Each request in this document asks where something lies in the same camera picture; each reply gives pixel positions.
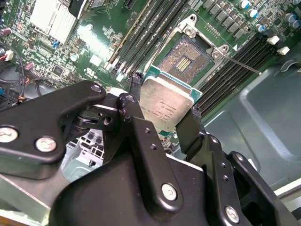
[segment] white heatsink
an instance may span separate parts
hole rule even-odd
[[[58,0],[37,0],[30,22],[40,33],[66,44],[77,19]]]

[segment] screw hole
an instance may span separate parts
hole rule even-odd
[[[100,92],[102,91],[102,90],[100,89],[100,87],[97,86],[97,85],[92,86],[91,89],[92,89],[93,91],[97,92],[97,93],[100,93]]]
[[[225,181],[228,181],[228,180],[229,180],[229,178],[228,178],[226,175],[224,175],[222,178],[223,178]]]
[[[154,144],[152,144],[152,145],[150,146],[150,148],[151,148],[151,150],[153,150],[153,151],[156,151],[156,149],[157,149],[157,147],[156,147]]]
[[[111,117],[107,116],[107,117],[103,118],[103,124],[105,126],[109,125],[111,122],[112,122],[112,118]]]
[[[132,96],[126,96],[126,99],[128,99],[129,101],[135,102],[135,100]]]

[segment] silver screw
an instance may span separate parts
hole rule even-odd
[[[176,190],[174,189],[174,187],[172,187],[169,184],[163,184],[162,192],[163,192],[164,197],[170,201],[174,201],[177,199]]]
[[[218,140],[215,137],[211,138],[213,142],[218,143]]]
[[[51,152],[56,149],[56,142],[49,137],[41,137],[36,141],[36,148],[41,152]]]
[[[100,87],[97,86],[97,85],[92,86],[91,89],[92,89],[93,91],[97,92],[97,93],[101,93],[101,91],[102,91],[102,90],[100,89]]]
[[[13,140],[16,140],[18,137],[18,132],[9,127],[0,128],[0,142],[1,143],[9,143]]]
[[[126,99],[128,99],[129,101],[135,102],[134,98],[130,95],[126,96]]]
[[[226,210],[226,214],[227,216],[229,217],[229,219],[233,222],[233,223],[238,223],[239,222],[239,217],[238,217],[238,214],[237,212],[235,211],[235,209],[233,209],[232,207],[230,206],[226,206],[225,208]]]
[[[240,161],[243,161],[243,160],[244,160],[244,158],[243,158],[240,154],[236,154],[236,156],[238,157],[238,159],[239,159]]]

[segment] chip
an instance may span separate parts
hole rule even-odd
[[[195,76],[204,70],[213,59],[206,47],[198,41],[200,37],[190,39],[182,36],[168,52],[158,68],[189,84]]]
[[[281,20],[279,18],[277,18],[275,21],[274,21],[274,25],[278,26],[279,24],[281,24]]]
[[[236,32],[236,34],[234,35],[234,37],[235,37],[236,39],[239,39],[244,33],[245,33],[244,30],[240,28],[240,29]]]
[[[219,15],[216,17],[216,19],[221,22],[226,17],[226,15],[227,14],[224,11],[222,11],[219,13]]]
[[[229,13],[229,16],[234,16],[235,15],[235,12],[234,11],[231,11],[230,13]]]
[[[290,30],[285,30],[285,31],[283,32],[283,35],[284,35],[284,36],[289,36],[290,32],[291,32]]]
[[[63,73],[63,68],[60,68],[59,66],[55,66],[54,67],[54,69],[53,69],[53,73],[54,74],[56,74],[56,75],[58,75],[58,76],[61,76],[62,75],[62,73]]]
[[[238,28],[239,28],[238,24],[237,24],[237,23],[234,23],[234,24],[232,24],[232,25],[228,28],[228,31],[229,31],[230,33],[234,33]]]
[[[265,16],[260,20],[261,24],[267,24],[268,22],[269,22],[269,19]]]
[[[204,2],[203,7],[205,9],[209,9],[213,5],[214,1],[213,0],[207,0]]]
[[[233,22],[232,18],[231,17],[227,17],[227,19],[222,23],[222,25],[224,27],[229,27],[232,22]]]
[[[273,13],[272,13],[272,12],[269,12],[269,13],[267,14],[267,17],[270,18],[272,15],[273,15]]]
[[[219,5],[215,5],[212,7],[212,9],[209,11],[209,13],[211,15],[215,16],[220,10],[221,10],[221,7]]]

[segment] capacitor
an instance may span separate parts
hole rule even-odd
[[[256,24],[255,26],[256,30],[260,33],[265,31],[265,26],[261,25],[261,24]]]
[[[60,45],[60,42],[59,41],[55,41],[54,43],[52,43],[52,47],[53,48],[56,48]]]
[[[250,2],[248,0],[241,0],[238,4],[240,8],[248,8],[250,5]]]
[[[289,26],[296,29],[296,28],[300,27],[300,22],[298,20],[296,20],[295,22],[289,23]]]
[[[6,36],[6,35],[9,35],[11,33],[12,33],[12,31],[9,27],[8,28],[3,28],[3,29],[0,30],[0,36]]]
[[[284,20],[286,22],[289,22],[289,23],[293,23],[297,20],[297,16],[292,14],[292,13],[287,13],[285,16],[284,16]]]
[[[85,27],[85,29],[87,31],[91,31],[93,29],[93,25],[92,24],[87,24],[86,27]]]
[[[72,62],[76,62],[79,59],[79,55],[77,53],[71,53],[70,54],[70,60]]]
[[[301,0],[293,0],[293,5],[298,5],[301,2]]]
[[[29,71],[34,67],[34,62],[29,62],[28,64],[24,65],[24,70]]]
[[[257,17],[258,15],[258,11],[256,9],[250,9],[248,10],[248,12],[246,13],[246,15],[249,17],[249,18],[255,18]]]

